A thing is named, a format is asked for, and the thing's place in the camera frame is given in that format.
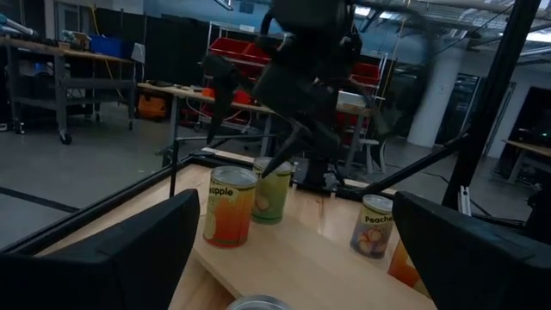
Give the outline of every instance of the metal can rim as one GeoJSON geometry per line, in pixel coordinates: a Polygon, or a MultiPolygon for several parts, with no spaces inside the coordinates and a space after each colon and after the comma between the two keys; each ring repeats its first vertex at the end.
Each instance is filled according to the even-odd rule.
{"type": "MultiPolygon", "coordinates": [[[[266,167],[268,166],[269,161],[272,160],[271,157],[259,157],[255,158],[255,160],[252,163],[253,168],[257,168],[261,171],[264,171],[266,167]]],[[[279,167],[275,168],[274,173],[278,176],[287,175],[293,172],[293,166],[288,161],[283,162],[283,164],[280,164],[279,167]]]]}
{"type": "Polygon", "coordinates": [[[291,306],[285,302],[267,295],[253,295],[239,298],[232,302],[226,310],[250,309],[251,307],[259,310],[291,310],[291,306]]]}
{"type": "Polygon", "coordinates": [[[248,188],[252,188],[252,187],[255,187],[255,185],[257,185],[258,183],[258,177],[257,175],[255,175],[252,171],[250,170],[247,170],[245,168],[241,168],[241,167],[236,167],[236,166],[220,166],[220,167],[216,167],[214,169],[212,169],[211,173],[211,178],[217,182],[217,183],[222,183],[222,184],[227,184],[227,185],[231,185],[233,186],[234,188],[236,189],[248,189],[248,188]],[[231,182],[231,181],[227,181],[223,178],[220,177],[220,173],[222,171],[233,171],[233,172],[236,172],[236,173],[240,173],[248,178],[250,178],[250,181],[248,183],[242,183],[242,184],[239,184],[239,183],[234,183],[234,182],[231,182]]]}
{"type": "Polygon", "coordinates": [[[393,211],[393,201],[381,195],[365,195],[362,198],[362,202],[365,208],[369,208],[380,214],[390,214],[393,211]],[[374,205],[369,203],[369,199],[375,199],[379,202],[386,203],[387,206],[383,208],[381,205],[374,205]]]}

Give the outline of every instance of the workbench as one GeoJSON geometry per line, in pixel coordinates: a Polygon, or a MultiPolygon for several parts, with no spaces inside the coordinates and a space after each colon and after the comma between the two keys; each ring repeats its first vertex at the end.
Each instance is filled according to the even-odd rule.
{"type": "MultiPolygon", "coordinates": [[[[214,98],[210,96],[204,96],[201,92],[192,91],[190,88],[185,86],[175,85],[175,86],[169,86],[169,87],[158,87],[147,83],[139,83],[138,87],[144,90],[155,90],[166,94],[171,94],[174,96],[174,100],[172,102],[172,111],[170,115],[171,130],[170,130],[170,134],[167,142],[169,146],[172,145],[172,141],[174,141],[177,134],[177,123],[178,123],[177,117],[179,116],[179,113],[177,113],[178,98],[193,99],[204,103],[214,104],[214,98]]],[[[237,102],[232,103],[232,108],[259,113],[262,115],[267,115],[268,118],[266,119],[266,124],[264,126],[263,133],[265,136],[270,133],[271,126],[272,126],[272,115],[276,113],[272,111],[270,108],[267,108],[264,106],[251,105],[251,104],[242,104],[237,102]]],[[[345,164],[347,167],[350,167],[351,161],[354,159],[354,153],[356,152],[356,149],[357,149],[359,134],[362,127],[361,124],[363,124],[363,118],[369,117],[371,115],[371,109],[362,108],[354,104],[340,102],[337,104],[337,112],[358,116],[358,122],[356,124],[356,129],[354,131],[354,138],[352,140],[352,145],[350,146],[349,155],[347,157],[346,164],[345,164]]],[[[266,155],[266,151],[268,149],[268,143],[269,143],[269,137],[264,137],[262,140],[262,146],[260,148],[260,156],[266,155]]]]}
{"type": "Polygon", "coordinates": [[[518,172],[520,172],[521,168],[523,167],[523,164],[529,164],[533,167],[536,167],[539,170],[546,171],[547,173],[551,173],[551,166],[549,166],[548,164],[526,157],[528,152],[533,152],[535,154],[539,154],[547,158],[551,158],[551,148],[548,148],[545,146],[535,146],[528,143],[510,141],[510,140],[505,140],[505,143],[515,146],[521,150],[520,154],[518,155],[517,161],[513,166],[511,175],[507,180],[509,184],[515,183],[518,177],[518,172]]]}
{"type": "Polygon", "coordinates": [[[63,144],[70,144],[72,137],[67,131],[66,108],[70,105],[95,104],[96,120],[99,121],[99,103],[120,101],[118,96],[99,97],[93,90],[129,90],[128,92],[128,128],[133,128],[134,98],[135,98],[135,64],[133,61],[119,59],[112,56],[61,49],[54,46],[46,46],[25,40],[16,40],[8,37],[0,38],[0,46],[8,50],[8,74],[9,74],[9,101],[16,133],[24,133],[22,128],[21,107],[29,105],[50,109],[56,112],[59,137],[63,144]],[[20,53],[34,53],[53,57],[53,81],[55,88],[54,98],[30,98],[20,93],[20,53]],[[92,77],[68,77],[65,73],[66,59],[87,59],[91,62],[110,61],[134,66],[133,76],[129,79],[95,78],[92,77]],[[91,90],[91,96],[68,98],[68,89],[91,90]]]}
{"type": "MultiPolygon", "coordinates": [[[[248,163],[253,160],[213,149],[202,151],[213,153],[216,158],[248,163]]],[[[199,192],[200,226],[206,213],[210,171],[211,168],[197,163],[186,165],[177,175],[176,191],[195,188],[199,192]]],[[[78,242],[165,200],[169,182],[166,178],[140,192],[36,255],[43,256],[78,242]]],[[[367,185],[351,180],[346,183],[367,185]]],[[[280,297],[295,309],[333,309],[336,304],[350,310],[434,309],[430,299],[387,275],[399,239],[395,229],[383,259],[361,257],[350,249],[352,228],[361,207],[360,202],[291,188],[283,222],[274,226],[252,223],[249,241],[238,249],[221,250],[207,245],[199,228],[169,309],[226,309],[236,298],[249,294],[280,297]],[[249,252],[259,243],[270,247],[269,252],[249,252]],[[235,264],[240,259],[250,268],[237,268],[235,264]],[[279,263],[265,269],[266,259],[279,263]],[[262,274],[257,273],[258,268],[263,270],[262,274]]]]}

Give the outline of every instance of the can lid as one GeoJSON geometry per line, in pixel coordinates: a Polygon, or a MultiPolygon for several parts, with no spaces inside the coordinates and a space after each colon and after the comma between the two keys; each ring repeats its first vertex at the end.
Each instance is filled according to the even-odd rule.
{"type": "Polygon", "coordinates": [[[212,176],[219,182],[236,186],[254,186],[258,182],[257,176],[252,171],[234,166],[216,167],[213,169],[212,176]]]}
{"type": "MultiPolygon", "coordinates": [[[[253,166],[263,171],[271,160],[272,158],[269,157],[255,158],[253,166]]],[[[287,161],[280,164],[279,167],[274,170],[275,173],[290,173],[291,171],[293,171],[293,166],[287,161]]]]}
{"type": "Polygon", "coordinates": [[[365,195],[363,205],[381,213],[393,211],[393,201],[380,195],[365,195]]]}
{"type": "Polygon", "coordinates": [[[255,295],[239,298],[227,310],[291,310],[291,307],[275,297],[255,295]]]}

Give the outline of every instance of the metal cart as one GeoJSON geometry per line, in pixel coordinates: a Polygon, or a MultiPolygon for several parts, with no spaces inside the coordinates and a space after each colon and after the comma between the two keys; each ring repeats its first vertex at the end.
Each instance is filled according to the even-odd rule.
{"type": "Polygon", "coordinates": [[[8,50],[8,74],[9,74],[9,101],[12,109],[12,117],[15,132],[24,133],[22,127],[21,109],[22,105],[29,105],[50,109],[56,112],[58,123],[59,139],[64,145],[72,142],[72,137],[67,131],[67,106],[95,104],[96,120],[99,121],[99,103],[120,101],[118,96],[96,96],[93,90],[130,90],[128,93],[128,129],[133,129],[134,118],[134,97],[136,90],[135,64],[132,61],[119,59],[107,55],[94,54],[64,50],[58,47],[46,46],[24,40],[0,38],[0,46],[8,50]],[[18,80],[20,78],[20,53],[35,53],[39,55],[53,56],[53,83],[55,88],[54,98],[30,98],[19,90],[18,80]],[[69,77],[65,73],[66,58],[90,59],[91,61],[114,61],[121,64],[133,66],[133,76],[129,79],[110,79],[92,77],[69,77]],[[67,97],[67,90],[92,90],[91,96],[70,98],[67,97]]]}

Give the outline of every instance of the pineapple can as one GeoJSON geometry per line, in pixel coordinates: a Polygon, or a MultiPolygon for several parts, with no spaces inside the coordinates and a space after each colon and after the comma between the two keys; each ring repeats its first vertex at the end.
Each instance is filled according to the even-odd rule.
{"type": "Polygon", "coordinates": [[[271,158],[256,158],[252,171],[258,177],[255,205],[252,220],[259,224],[276,224],[283,219],[283,209],[287,200],[289,182],[293,166],[285,162],[264,179],[260,179],[271,158]]]}
{"type": "Polygon", "coordinates": [[[365,257],[385,256],[393,231],[393,201],[379,195],[365,195],[350,246],[365,257]]]}
{"type": "Polygon", "coordinates": [[[247,240],[257,181],[252,171],[239,167],[212,170],[203,231],[209,244],[233,248],[247,240]]]}

